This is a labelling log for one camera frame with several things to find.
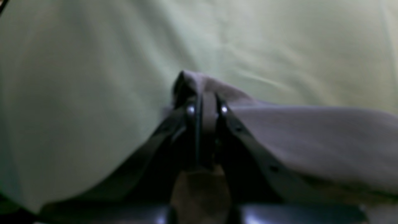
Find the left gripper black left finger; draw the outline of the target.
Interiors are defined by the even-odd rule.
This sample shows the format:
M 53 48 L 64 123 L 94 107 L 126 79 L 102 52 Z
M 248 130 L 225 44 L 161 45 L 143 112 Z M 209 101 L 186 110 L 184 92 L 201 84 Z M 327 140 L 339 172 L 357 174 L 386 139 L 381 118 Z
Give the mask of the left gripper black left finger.
M 195 164 L 198 97 L 175 108 L 149 139 L 95 187 L 39 212 L 47 224 L 176 224 L 170 204 L 183 168 Z

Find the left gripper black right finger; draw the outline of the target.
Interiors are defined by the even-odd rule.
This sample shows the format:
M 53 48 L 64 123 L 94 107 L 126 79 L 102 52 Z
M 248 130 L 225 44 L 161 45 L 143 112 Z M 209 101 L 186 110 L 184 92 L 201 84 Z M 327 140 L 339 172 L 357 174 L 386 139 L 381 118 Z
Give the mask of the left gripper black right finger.
M 230 190 L 227 224 L 367 224 L 358 205 L 323 196 L 262 146 L 215 95 L 218 153 Z

